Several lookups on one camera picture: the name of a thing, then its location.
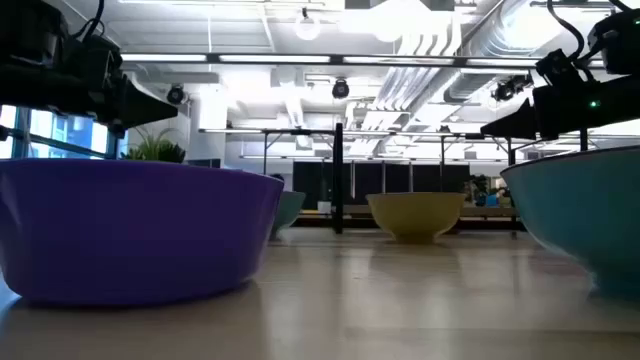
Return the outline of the wide purple bowl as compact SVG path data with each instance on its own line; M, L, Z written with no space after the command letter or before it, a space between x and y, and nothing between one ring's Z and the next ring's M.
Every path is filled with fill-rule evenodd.
M202 298L260 267L283 183L166 162L0 160L0 271L24 300Z

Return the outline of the green plant in patterned pot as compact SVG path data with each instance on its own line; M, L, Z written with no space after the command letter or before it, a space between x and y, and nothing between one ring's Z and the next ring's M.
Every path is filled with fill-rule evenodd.
M140 141L130 146L126 152L120 153L123 160L155 161L181 164L186 157L186 150L167 136L175 132L174 128L165 128L157 134L146 128L135 128Z

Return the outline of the teal mini bowl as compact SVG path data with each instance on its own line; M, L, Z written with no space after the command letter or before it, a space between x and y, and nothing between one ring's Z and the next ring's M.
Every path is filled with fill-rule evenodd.
M283 191L280 196L270 238L275 239L280 230L291 226L298 218L306 194L303 192Z
M504 169L519 217L593 288L640 299L640 145L545 157Z

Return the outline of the long ceiling light strip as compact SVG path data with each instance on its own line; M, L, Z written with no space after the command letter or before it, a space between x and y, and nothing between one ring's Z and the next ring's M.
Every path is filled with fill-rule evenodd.
M299 55L276 53L125 53L124 63L135 64L226 64L226 65L326 65L367 67L434 67L477 69L534 69L540 58Z

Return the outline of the black-framed wooden shelf rack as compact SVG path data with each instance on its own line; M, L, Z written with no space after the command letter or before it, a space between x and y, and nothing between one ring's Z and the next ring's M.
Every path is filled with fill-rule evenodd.
M405 156L405 155L393 155L391 157L384 158L382 155L357 155L353 159L353 161L380 161L382 162L382 188L385 188L385 164L389 161L391 162L407 162L409 164L409 189L413 190L413 171L412 166L416 162L428 162L428 161L438 161L439 164L439 190L442 191L444 189L444 171L446 168L446 151L459 142L469 143L474 145L476 143L493 143L496 147L504 152L507 156L506 160L499 159L496 156L491 159L467 159L467 158L451 158L452 162L461 162L461 163L474 163L474 162L484 162L484 163L507 163L509 166L513 166L517 163L515 153L517 151L521 151L522 149L532 148L536 145L546 144L550 145L551 143L562 143L562 142L575 142L579 145L579 151L587 151L590 146L593 146L592 140L595 138L595 135L590 133L587 129L581 129L578 133L570 133L570 134L561 134L554 135L551 137L539 137L534 140L526 140L526 139L514 139L511 137L498 137L492 135L486 135L479 132L476 133L458 133L458 132L407 132L407 131L390 131L390 130L345 130L341 123L338 123L334 130L329 132L330 135L334 137L332 150L333 154L330 157L332 160L332 225L333 230L337 234L341 234L343 232L343 228L345 227L345 223L343 220L345 205L344 205L344 194L345 187L343 185L344 178L344 162L347 158L344 156L344 138L364 138L368 140L369 138L374 139L387 139L394 137L402 137L408 138L410 142L406 145L406 147L411 147L414 145L416 141L420 141L425 138L426 141L430 141L431 143L437 143L439 145L439 154L438 157L431 156Z

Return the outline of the large dark-framed window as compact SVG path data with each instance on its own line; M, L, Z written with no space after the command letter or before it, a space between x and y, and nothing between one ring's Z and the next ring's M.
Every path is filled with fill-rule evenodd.
M119 139L92 118L0 105L0 127L10 130L0 139L0 159L115 159L127 150Z

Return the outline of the silver ventilation duct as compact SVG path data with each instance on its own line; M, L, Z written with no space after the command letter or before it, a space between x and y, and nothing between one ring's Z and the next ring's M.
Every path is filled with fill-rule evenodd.
M455 55L466 57L528 57L552 40L560 26L546 8L531 7L533 1L500 0L501 4L479 27L465 35ZM445 102L461 104L479 90L495 83L497 74L471 74L460 70L444 91Z

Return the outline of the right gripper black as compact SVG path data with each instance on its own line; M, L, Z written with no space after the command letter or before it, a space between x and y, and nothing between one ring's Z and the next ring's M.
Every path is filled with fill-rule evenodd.
M480 128L485 136L535 140L640 118L640 75L574 88L544 86L513 113Z

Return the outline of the yellow mini bowl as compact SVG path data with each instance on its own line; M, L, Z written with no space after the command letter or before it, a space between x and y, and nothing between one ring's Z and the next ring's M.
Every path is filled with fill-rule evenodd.
M380 193L366 196L376 224L399 243L431 244L460 218L458 192Z

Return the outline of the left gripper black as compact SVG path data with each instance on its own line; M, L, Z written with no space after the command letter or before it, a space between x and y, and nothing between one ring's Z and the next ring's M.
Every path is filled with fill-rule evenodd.
M0 104L94 116L117 139L125 130L173 118L178 109L136 87L123 74L119 79L119 110L104 90L90 90L82 80L38 67L0 64Z

